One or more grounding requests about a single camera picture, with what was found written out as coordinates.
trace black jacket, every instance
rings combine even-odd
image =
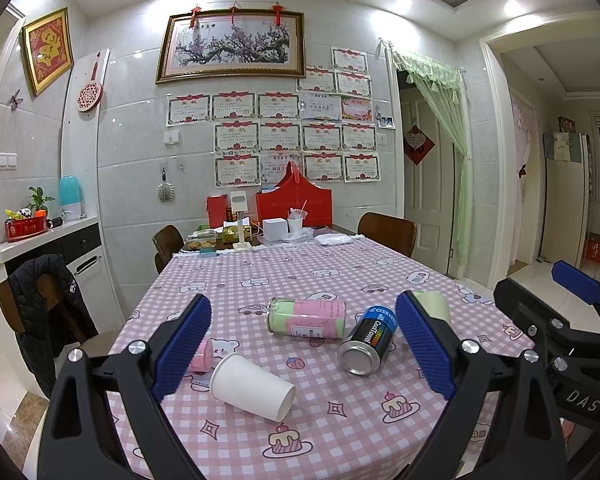
[[[50,274],[58,280],[64,292],[64,306],[85,338],[98,335],[98,331],[82,300],[78,283],[60,254],[45,254],[29,260],[8,277],[25,330],[23,334],[16,334],[22,357],[42,392],[50,397],[56,383],[54,357],[58,357],[64,345],[75,343],[76,339],[56,308],[46,310],[45,298],[36,287],[36,280],[42,274]]]

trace pink label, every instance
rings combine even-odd
[[[286,322],[286,331],[292,335],[316,336],[326,339],[338,338],[336,319],[344,319],[344,301],[296,300],[294,314]]]

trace plum blossom painting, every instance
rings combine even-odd
[[[305,77],[304,14],[265,9],[170,16],[156,82],[218,75]]]

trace cabinet handle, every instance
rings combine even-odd
[[[75,275],[77,276],[78,274],[83,273],[85,270],[87,270],[89,267],[93,266],[94,264],[97,263],[97,261],[99,259],[101,259],[102,256],[92,256],[91,258],[89,258],[86,262],[84,262],[83,264],[80,264],[76,267],[75,269]]]

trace potted plant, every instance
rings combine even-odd
[[[29,209],[34,212],[34,216],[46,216],[48,209],[46,208],[45,202],[51,202],[55,200],[52,196],[45,196],[44,191],[41,187],[29,187],[32,191],[31,200],[32,202],[27,205]]]

